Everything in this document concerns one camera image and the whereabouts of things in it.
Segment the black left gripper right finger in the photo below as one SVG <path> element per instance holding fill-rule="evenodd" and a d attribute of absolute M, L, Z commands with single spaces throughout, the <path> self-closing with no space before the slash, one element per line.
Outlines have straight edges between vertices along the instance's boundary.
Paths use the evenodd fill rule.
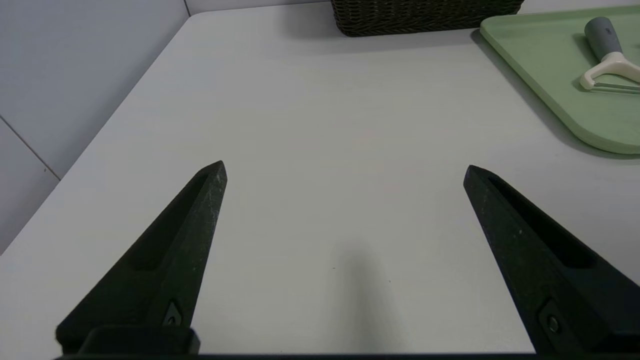
<path fill-rule="evenodd" d="M 495 173 L 463 186 L 535 353 L 637 356 L 640 288 Z"/>

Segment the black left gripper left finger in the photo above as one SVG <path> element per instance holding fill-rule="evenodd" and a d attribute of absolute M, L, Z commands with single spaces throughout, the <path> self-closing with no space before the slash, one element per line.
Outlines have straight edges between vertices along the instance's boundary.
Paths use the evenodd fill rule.
<path fill-rule="evenodd" d="M 187 356 L 227 172 L 203 167 L 55 330 L 65 356 Z"/>

